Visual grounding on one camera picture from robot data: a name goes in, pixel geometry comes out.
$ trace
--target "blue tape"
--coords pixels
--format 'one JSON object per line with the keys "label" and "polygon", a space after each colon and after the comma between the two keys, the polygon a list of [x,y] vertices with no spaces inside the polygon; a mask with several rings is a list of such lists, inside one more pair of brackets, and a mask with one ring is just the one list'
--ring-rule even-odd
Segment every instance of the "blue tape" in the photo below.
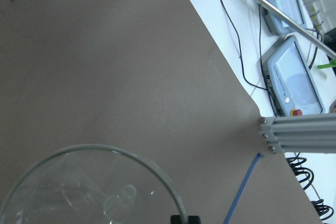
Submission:
{"label": "blue tape", "polygon": [[238,204],[238,201],[239,201],[239,199],[240,199],[240,197],[241,197],[241,195],[242,195],[242,193],[243,193],[243,190],[244,190],[244,188],[245,188],[245,186],[246,186],[246,184],[247,184],[247,181],[248,181],[248,179],[249,179],[249,177],[250,177],[250,175],[251,175],[251,173],[252,173],[254,167],[256,166],[258,160],[259,160],[261,157],[264,157],[264,156],[261,155],[260,153],[258,153],[258,154],[255,156],[255,158],[252,160],[252,163],[251,163],[249,169],[247,170],[247,172],[246,172],[246,174],[245,174],[245,177],[244,177],[244,179],[243,179],[243,181],[242,181],[242,183],[241,183],[241,185],[240,185],[240,187],[239,187],[239,190],[238,190],[238,192],[237,192],[237,194],[236,194],[235,199],[233,200],[233,202],[232,202],[232,204],[231,204],[231,207],[230,207],[230,209],[229,209],[229,212],[227,213],[227,216],[225,217],[225,220],[224,220],[223,224],[229,224],[229,222],[230,222],[230,220],[231,220],[231,217],[232,217],[232,215],[233,215],[233,212],[234,212],[234,210],[235,210],[235,208],[236,208],[236,206],[237,206],[237,204]]}

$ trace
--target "red emergency stop button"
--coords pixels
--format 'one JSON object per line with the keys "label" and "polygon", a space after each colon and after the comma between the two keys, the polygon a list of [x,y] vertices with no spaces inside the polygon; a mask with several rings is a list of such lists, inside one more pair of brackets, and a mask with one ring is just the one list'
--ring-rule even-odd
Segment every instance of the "red emergency stop button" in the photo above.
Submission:
{"label": "red emergency stop button", "polygon": [[291,115],[296,116],[296,115],[303,115],[302,110],[291,110],[290,112]]}

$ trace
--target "green object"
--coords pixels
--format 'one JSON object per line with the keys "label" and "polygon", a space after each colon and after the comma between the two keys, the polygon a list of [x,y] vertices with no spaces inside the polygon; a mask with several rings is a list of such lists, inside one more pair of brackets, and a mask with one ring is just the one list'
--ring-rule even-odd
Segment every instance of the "green object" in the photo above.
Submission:
{"label": "green object", "polygon": [[330,60],[329,64],[324,64],[324,65],[318,65],[317,68],[322,69],[322,68],[334,68],[336,67],[336,60]]}

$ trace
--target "metal bar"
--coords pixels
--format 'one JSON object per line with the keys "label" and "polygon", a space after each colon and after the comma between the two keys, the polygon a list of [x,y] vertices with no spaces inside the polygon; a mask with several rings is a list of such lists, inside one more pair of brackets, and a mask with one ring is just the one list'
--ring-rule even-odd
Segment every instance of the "metal bar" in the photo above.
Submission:
{"label": "metal bar", "polygon": [[290,27],[292,27],[295,31],[297,31],[299,34],[304,36],[306,39],[308,39],[310,42],[312,42],[314,45],[316,45],[318,48],[323,50],[329,57],[336,60],[336,53],[331,50],[329,47],[327,47],[324,43],[319,41],[318,39],[314,38],[312,35],[307,33],[304,29],[302,29],[301,26],[299,26],[294,20],[292,20],[290,17],[288,17],[286,14],[284,14],[281,10],[276,8],[274,5],[269,3],[267,0],[255,0],[259,4],[262,5],[265,9],[272,12],[275,16],[286,22]]}

